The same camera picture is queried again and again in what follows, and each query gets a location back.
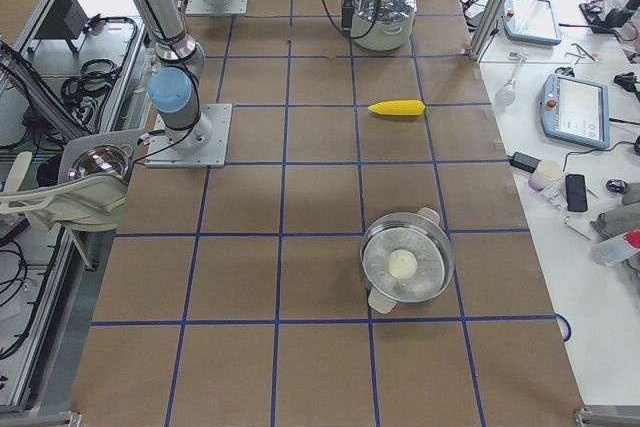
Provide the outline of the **glass pot lid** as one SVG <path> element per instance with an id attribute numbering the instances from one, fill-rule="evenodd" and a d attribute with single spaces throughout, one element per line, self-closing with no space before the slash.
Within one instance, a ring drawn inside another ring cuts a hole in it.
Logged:
<path id="1" fill-rule="evenodd" d="M 354 0 L 355 15 L 369 23 L 377 13 L 376 22 L 393 24 L 413 18 L 417 13 L 416 0 Z"/>

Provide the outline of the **yellow corn cob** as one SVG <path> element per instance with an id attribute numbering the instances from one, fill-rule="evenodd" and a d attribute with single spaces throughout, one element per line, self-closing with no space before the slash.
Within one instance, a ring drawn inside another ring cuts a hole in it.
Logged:
<path id="1" fill-rule="evenodd" d="M 417 117 L 421 116 L 426 105 L 418 99 L 387 100 L 370 105 L 367 110 L 382 117 Z"/>

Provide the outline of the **steel steamer pot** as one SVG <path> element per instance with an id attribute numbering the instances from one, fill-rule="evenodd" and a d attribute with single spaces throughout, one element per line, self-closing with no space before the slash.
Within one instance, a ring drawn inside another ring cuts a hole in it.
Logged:
<path id="1" fill-rule="evenodd" d="M 424 303 L 449 285 L 455 268 L 440 215 L 423 207 L 394 212 L 374 221 L 360 247 L 371 309 L 388 314 L 399 304 Z"/>

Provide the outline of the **far teach pendant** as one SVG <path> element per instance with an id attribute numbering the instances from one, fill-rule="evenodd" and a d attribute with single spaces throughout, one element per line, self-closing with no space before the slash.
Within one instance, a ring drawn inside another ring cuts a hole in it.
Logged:
<path id="1" fill-rule="evenodd" d="M 549 0 L 506 0 L 502 19 L 510 40 L 552 46 L 561 43 L 559 24 Z"/>

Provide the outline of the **teach pendant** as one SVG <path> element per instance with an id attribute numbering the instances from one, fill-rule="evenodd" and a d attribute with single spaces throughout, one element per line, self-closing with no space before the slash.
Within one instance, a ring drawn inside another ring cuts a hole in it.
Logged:
<path id="1" fill-rule="evenodd" d="M 551 74 L 539 101 L 544 134 L 595 149 L 610 147 L 608 88 L 600 83 Z"/>
<path id="2" fill-rule="evenodd" d="M 559 24 L 549 0 L 506 0 L 502 19 L 510 40 L 552 46 L 561 43 Z"/>

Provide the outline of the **white light bulb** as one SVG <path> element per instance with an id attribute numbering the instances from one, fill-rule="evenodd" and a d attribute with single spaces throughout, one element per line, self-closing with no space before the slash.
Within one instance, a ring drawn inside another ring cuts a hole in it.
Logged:
<path id="1" fill-rule="evenodd" d="M 494 96 L 494 106 L 499 111 L 504 111 L 507 107 L 511 106 L 516 99 L 516 80 L 521 67 L 526 63 L 528 59 L 528 52 L 526 50 L 521 51 L 514 57 L 516 63 L 511 72 L 510 77 L 504 83 L 504 85 L 496 92 Z"/>

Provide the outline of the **black power adapter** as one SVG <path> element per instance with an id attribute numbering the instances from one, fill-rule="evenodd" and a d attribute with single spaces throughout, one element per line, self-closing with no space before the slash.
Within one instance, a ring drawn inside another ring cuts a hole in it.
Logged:
<path id="1" fill-rule="evenodd" d="M 508 157 L 509 164 L 521 171 L 533 173 L 539 166 L 541 160 L 522 152 L 514 152 Z"/>

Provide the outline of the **near teach pendant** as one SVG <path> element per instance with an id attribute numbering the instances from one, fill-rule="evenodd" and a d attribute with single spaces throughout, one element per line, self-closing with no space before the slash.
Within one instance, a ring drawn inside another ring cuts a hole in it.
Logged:
<path id="1" fill-rule="evenodd" d="M 539 101 L 544 134 L 595 149 L 610 147 L 608 88 L 600 83 L 551 74 Z"/>

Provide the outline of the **white steamed bun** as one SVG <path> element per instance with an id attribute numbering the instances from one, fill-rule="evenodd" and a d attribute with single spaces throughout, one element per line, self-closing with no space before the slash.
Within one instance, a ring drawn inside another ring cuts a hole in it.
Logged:
<path id="1" fill-rule="evenodd" d="M 396 249 L 387 258 L 387 270 L 395 279 L 409 279 L 418 270 L 417 258 L 407 249 Z"/>

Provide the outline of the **black smartphone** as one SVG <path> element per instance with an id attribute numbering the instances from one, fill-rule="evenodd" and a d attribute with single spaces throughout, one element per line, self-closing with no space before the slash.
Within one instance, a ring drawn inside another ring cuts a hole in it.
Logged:
<path id="1" fill-rule="evenodd" d="M 584 213 L 588 211 L 586 182 L 582 174 L 567 174 L 565 176 L 565 194 L 568 212 Z"/>

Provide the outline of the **steel bowl on chair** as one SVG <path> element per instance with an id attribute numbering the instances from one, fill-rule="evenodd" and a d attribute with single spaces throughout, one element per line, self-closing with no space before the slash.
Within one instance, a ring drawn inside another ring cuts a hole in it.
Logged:
<path id="1" fill-rule="evenodd" d="M 71 164 L 67 177 L 78 180 L 89 175 L 107 173 L 124 179 L 129 170 L 130 158 L 119 147 L 99 145 L 81 153 Z"/>

